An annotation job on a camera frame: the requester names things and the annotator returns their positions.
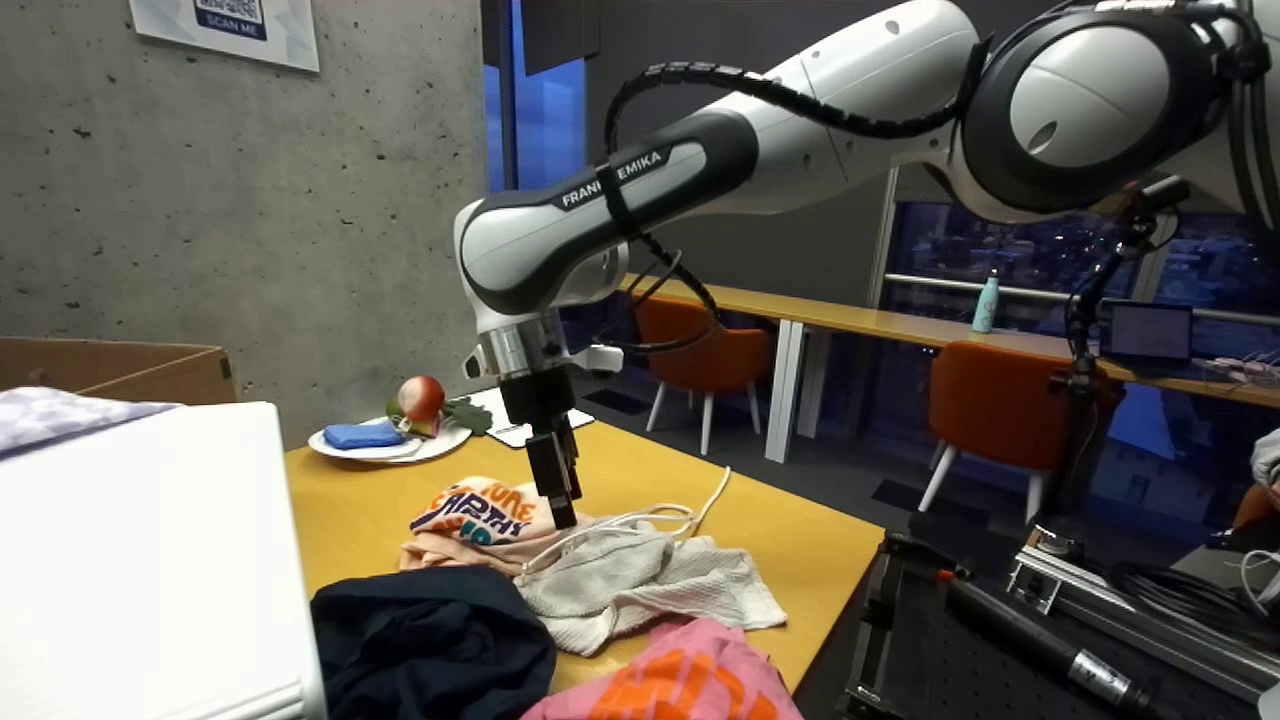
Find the chair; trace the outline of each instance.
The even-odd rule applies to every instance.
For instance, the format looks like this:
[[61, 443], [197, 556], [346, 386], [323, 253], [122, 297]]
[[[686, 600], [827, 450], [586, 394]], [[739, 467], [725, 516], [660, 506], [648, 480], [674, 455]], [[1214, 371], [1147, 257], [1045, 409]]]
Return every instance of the chair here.
[[[944, 344], [929, 371], [929, 426], [940, 438], [929, 488], [915, 511], [929, 511], [955, 455], [1029, 467], [1024, 518], [1033, 524], [1045, 498], [1045, 475], [1067, 450], [1067, 355], [1033, 355], [982, 338]], [[1105, 379], [1100, 422], [1119, 402], [1122, 385]]]
[[711, 448], [715, 394], [748, 392], [751, 426], [758, 431], [758, 402], [751, 386], [771, 366], [771, 348], [764, 327], [725, 327], [698, 303], [652, 297], [635, 303], [635, 330], [641, 330], [641, 344], [674, 344], [674, 338], [698, 336], [668, 353], [648, 353], [648, 371], [660, 379], [660, 386], [652, 394], [645, 431], [652, 431], [668, 386], [695, 392], [703, 398], [698, 455], [707, 455]]

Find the pink cloth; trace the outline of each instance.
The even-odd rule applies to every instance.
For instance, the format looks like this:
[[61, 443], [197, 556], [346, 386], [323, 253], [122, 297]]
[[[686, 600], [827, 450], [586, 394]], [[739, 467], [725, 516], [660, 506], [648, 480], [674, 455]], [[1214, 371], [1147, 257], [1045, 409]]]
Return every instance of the pink cloth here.
[[743, 631], [692, 621], [655, 635], [626, 667], [543, 697], [525, 720], [799, 720], [789, 685]]

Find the desk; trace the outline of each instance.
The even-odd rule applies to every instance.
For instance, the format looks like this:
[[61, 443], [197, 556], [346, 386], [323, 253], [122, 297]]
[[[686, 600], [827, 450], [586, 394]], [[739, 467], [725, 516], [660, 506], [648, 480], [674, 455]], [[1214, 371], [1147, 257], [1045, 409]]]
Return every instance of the desk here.
[[[944, 348], [952, 338], [982, 338], [982, 344], [999, 344], [1011, 353], [1067, 355], [1062, 336], [999, 330], [999, 327], [986, 336], [976, 336], [958, 319], [937, 319], [937, 316], [912, 316], [912, 310], [805, 301], [805, 297], [728, 286], [728, 282], [707, 282], [707, 291], [715, 297], [715, 303], [725, 310], [758, 316], [758, 319], [779, 322], [776, 327], [776, 359], [771, 359], [767, 431], [764, 431], [764, 455], [771, 462], [789, 458], [794, 394], [799, 394], [799, 362], [809, 362], [809, 371], [805, 371], [809, 385], [805, 385], [805, 398], [799, 398], [799, 431], [810, 434], [816, 417], [820, 417], [822, 355], [820, 353], [805, 355], [805, 327], [874, 336], [874, 338], [920, 344], [920, 348]], [[665, 282], [655, 297], [695, 303], [695, 297], [682, 282]], [[1183, 392], [1183, 394], [1213, 394], [1213, 398], [1232, 398], [1232, 402], [1280, 409], [1276, 385], [1226, 385], [1226, 379], [1191, 379], [1191, 377], [1143, 379], [1130, 366], [1112, 362], [1112, 359], [1105, 359], [1105, 371], [1122, 385], [1140, 379], [1140, 385], [1157, 385], [1157, 386]]]
[[[583, 480], [580, 511], [586, 516], [652, 502], [698, 506], [720, 480], [715, 462], [598, 418], [580, 426], [574, 438]], [[528, 480], [528, 458], [486, 434], [466, 438], [444, 458], [408, 467], [345, 467], [308, 448], [288, 450], [308, 593], [346, 576], [392, 570], [408, 538], [408, 518], [459, 475]], [[885, 527], [734, 475], [703, 531], [715, 535], [720, 547], [748, 547], [764, 585], [782, 605], [789, 627], [748, 631], [748, 640], [771, 655], [794, 692], [879, 551]], [[554, 687], [614, 671], [641, 648], [645, 640], [626, 635], [590, 658], [559, 651]]]

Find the crumpled towel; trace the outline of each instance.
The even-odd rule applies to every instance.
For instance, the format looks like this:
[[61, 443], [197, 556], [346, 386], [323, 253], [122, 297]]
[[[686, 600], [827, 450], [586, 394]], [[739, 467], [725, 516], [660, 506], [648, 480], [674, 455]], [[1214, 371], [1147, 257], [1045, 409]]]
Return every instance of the crumpled towel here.
[[1257, 482], [1280, 482], [1280, 426], [1253, 443], [1246, 467]]
[[0, 455], [117, 426], [141, 417], [155, 417], [162, 409], [171, 402], [122, 402], [40, 385], [8, 386], [0, 392]]
[[597, 655], [607, 635], [655, 616], [711, 616], [732, 627], [789, 621], [748, 551], [715, 547], [711, 535], [668, 535], [648, 511], [580, 524], [525, 564], [514, 588], [574, 655]]
[[751, 716], [799, 720], [779, 671], [743, 631], [715, 621], [692, 621], [652, 640], [626, 667], [590, 685], [543, 697], [525, 720], [607, 716]]

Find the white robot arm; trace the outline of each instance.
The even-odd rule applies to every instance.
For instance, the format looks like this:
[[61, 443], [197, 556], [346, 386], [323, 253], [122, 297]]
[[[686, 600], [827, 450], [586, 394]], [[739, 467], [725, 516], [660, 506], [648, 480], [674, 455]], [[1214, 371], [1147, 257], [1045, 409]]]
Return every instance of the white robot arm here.
[[454, 215], [479, 330], [472, 371], [535, 426], [535, 482], [570, 524], [570, 392], [540, 319], [602, 301], [641, 227], [692, 211], [776, 215], [902, 165], [1002, 223], [1082, 211], [1176, 170], [1276, 227], [1280, 146], [1262, 118], [1280, 112], [1276, 33], [1269, 0], [1107, 0], [1045, 13], [986, 49], [955, 2], [906, 0], [767, 75], [660, 64], [624, 97], [674, 81], [732, 91], [565, 188], [486, 195]]

